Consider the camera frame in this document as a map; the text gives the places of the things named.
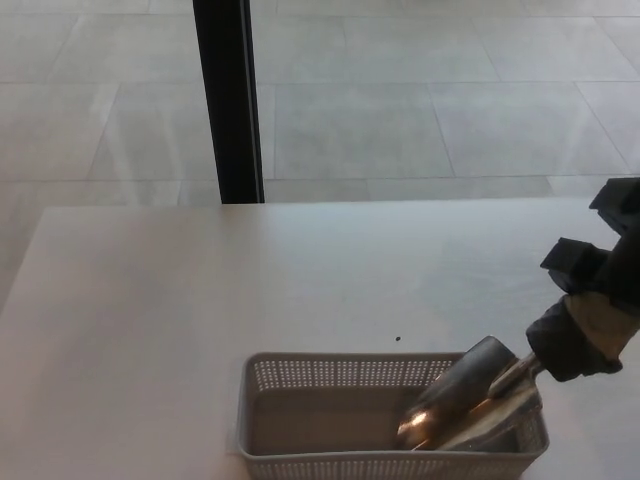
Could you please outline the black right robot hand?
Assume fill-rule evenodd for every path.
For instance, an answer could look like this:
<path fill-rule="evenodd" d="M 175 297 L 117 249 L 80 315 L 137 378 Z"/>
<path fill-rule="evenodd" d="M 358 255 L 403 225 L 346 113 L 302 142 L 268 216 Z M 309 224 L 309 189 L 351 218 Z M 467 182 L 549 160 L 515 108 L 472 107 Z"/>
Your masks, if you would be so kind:
<path fill-rule="evenodd" d="M 611 178 L 589 209 L 619 235 L 611 250 L 560 238 L 541 262 L 565 293 L 601 294 L 625 313 L 639 314 L 639 179 Z"/>

